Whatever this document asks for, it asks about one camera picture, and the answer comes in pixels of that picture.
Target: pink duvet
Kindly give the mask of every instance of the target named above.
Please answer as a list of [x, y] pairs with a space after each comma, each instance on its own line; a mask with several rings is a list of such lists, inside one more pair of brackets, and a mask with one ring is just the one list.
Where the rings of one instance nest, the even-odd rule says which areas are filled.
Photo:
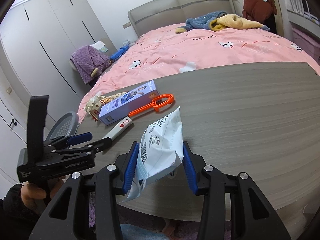
[[[185, 71], [250, 62], [307, 62], [320, 74], [320, 66], [291, 41], [261, 29], [192, 30], [175, 34], [181, 24], [150, 31], [141, 36], [97, 81], [79, 106], [83, 120], [87, 101], [98, 91], [108, 93], [140, 82]], [[137, 67], [130, 68], [134, 61]]]

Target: blue blanket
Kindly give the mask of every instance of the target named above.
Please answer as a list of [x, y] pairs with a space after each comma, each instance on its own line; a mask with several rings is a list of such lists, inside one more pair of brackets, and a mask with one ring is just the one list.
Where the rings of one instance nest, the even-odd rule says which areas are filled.
[[225, 11], [217, 11], [217, 12], [208, 13], [204, 16], [200, 16], [195, 19], [190, 18], [186, 20], [185, 26], [179, 27], [177, 28], [177, 30], [180, 28], [184, 29], [184, 30], [181, 29], [182, 33], [186, 31], [188, 32], [194, 29], [210, 30], [209, 23], [221, 16], [225, 16], [226, 14], [227, 12]]

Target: purple fabric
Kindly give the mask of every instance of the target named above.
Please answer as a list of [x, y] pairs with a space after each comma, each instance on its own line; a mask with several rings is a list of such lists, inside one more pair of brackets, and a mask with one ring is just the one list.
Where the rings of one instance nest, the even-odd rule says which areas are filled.
[[[110, 58], [107, 55], [99, 52], [90, 45], [77, 49], [76, 52], [72, 53], [71, 60], [86, 84], [92, 81], [96, 76], [100, 76], [111, 63]], [[98, 68], [99, 70], [97, 74], [92, 77], [91, 73], [95, 68]]]

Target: blanket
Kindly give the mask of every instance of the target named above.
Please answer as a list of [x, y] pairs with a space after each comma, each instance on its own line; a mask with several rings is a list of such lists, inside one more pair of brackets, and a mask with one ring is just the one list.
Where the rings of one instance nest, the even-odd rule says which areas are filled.
[[[78, 111], [79, 122], [86, 115], [86, 103], [99, 91], [102, 94], [110, 93], [185, 71], [241, 63], [285, 61], [307, 62], [320, 74], [319, 64], [306, 52], [291, 41], [262, 29], [226, 28], [218, 32], [196, 29], [177, 35], [175, 29], [179, 26], [181, 23], [141, 36], [84, 96]], [[133, 67], [132, 63], [138, 60], [140, 64]]]
[[176, 33], [184, 33], [194, 29], [210, 30], [210, 27], [209, 27], [210, 22], [226, 14], [227, 12], [225, 11], [217, 11], [217, 12], [208, 13], [198, 18], [187, 19], [185, 26], [176, 28]]
[[224, 28], [229, 27], [237, 30], [252, 28], [261, 28], [263, 30], [267, 30], [268, 28], [259, 22], [247, 20], [236, 14], [227, 14], [209, 23], [209, 27], [212, 31], [217, 31], [217, 28], [220, 30], [222, 28], [221, 26], [224, 26]]
[[107, 55], [102, 52], [100, 53], [90, 45], [77, 49], [76, 52], [72, 53], [71, 60], [86, 84], [92, 81], [96, 76], [100, 76], [111, 64], [110, 58]]

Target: plastic bag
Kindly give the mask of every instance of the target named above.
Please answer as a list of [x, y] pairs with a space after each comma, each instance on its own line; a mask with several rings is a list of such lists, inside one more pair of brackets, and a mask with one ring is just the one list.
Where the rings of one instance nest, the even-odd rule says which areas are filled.
[[145, 186], [175, 170], [183, 160], [180, 107], [149, 125], [142, 135], [131, 190], [123, 202], [140, 196]]

